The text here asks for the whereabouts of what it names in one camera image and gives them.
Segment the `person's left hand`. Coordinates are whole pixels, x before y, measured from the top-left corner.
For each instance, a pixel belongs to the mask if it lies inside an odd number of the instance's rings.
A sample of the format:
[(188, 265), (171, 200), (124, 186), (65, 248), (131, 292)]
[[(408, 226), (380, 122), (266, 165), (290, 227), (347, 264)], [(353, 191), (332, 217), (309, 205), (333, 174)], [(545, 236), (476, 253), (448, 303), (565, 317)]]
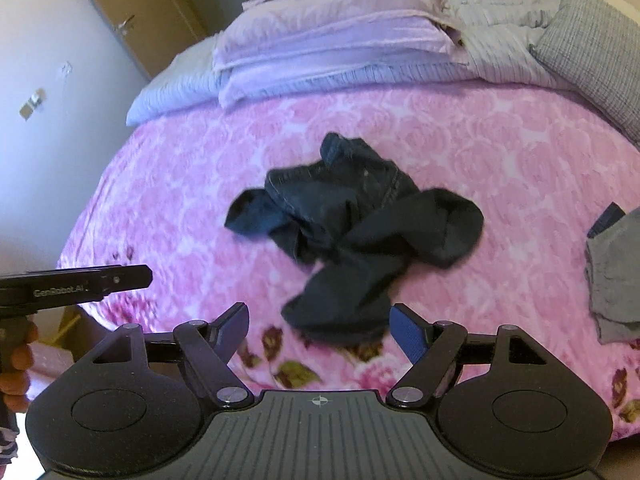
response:
[(28, 371), (35, 363), (30, 344), (36, 341), (38, 336), (37, 325), (29, 321), (24, 340), (15, 347), (11, 354), (13, 370), (1, 373), (1, 397), (6, 407), (14, 413), (25, 413), (30, 404), (27, 396), (30, 387)]

